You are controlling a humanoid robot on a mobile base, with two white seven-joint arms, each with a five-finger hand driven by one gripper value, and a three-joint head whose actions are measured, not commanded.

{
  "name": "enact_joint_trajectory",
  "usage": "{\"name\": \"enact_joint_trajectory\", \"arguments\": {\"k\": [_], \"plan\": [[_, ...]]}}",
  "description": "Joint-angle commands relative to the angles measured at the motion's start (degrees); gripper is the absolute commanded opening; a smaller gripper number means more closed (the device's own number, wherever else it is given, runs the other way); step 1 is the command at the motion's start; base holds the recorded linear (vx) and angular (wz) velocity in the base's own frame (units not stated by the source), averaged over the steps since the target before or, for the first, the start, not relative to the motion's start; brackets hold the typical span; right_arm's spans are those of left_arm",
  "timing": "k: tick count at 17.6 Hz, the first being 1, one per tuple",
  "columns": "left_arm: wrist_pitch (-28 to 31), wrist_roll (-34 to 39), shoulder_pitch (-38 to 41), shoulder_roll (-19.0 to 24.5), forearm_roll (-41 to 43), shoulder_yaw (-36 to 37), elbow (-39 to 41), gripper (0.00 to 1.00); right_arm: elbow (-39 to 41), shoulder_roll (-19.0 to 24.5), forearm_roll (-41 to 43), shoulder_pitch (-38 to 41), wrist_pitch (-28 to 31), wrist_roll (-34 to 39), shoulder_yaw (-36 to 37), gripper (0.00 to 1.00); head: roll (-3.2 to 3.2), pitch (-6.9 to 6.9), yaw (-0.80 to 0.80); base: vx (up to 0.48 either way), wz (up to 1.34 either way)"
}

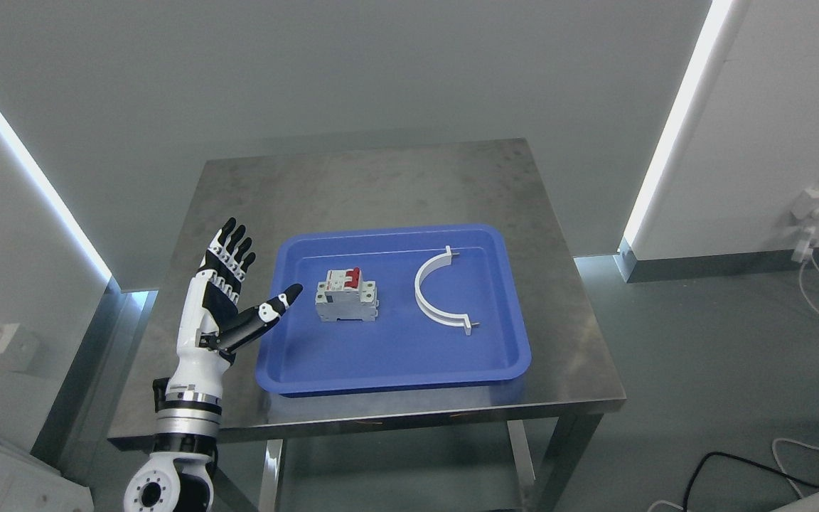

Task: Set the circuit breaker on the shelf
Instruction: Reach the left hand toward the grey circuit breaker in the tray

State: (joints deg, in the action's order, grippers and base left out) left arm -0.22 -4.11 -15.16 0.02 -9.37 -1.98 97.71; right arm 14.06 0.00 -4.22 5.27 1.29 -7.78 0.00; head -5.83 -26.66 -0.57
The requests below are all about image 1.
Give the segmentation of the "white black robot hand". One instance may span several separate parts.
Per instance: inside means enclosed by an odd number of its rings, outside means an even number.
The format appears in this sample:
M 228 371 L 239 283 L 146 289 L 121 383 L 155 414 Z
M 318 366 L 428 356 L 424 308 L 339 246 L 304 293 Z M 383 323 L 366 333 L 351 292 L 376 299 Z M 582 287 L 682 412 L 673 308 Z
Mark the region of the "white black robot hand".
M 186 291 L 170 392 L 221 395 L 236 352 L 276 326 L 302 293 L 303 286 L 293 283 L 262 304 L 238 310 L 242 285 L 256 260 L 251 245 L 236 218 L 228 218 L 209 242 Z

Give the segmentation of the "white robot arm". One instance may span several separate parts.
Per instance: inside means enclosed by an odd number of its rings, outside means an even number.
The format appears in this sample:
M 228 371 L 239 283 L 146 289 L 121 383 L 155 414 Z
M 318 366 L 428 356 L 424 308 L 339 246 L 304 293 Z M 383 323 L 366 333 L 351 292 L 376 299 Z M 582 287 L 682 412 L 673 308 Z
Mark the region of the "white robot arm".
M 211 511 L 217 469 L 220 399 L 153 381 L 156 434 L 147 461 L 122 499 L 126 511 Z

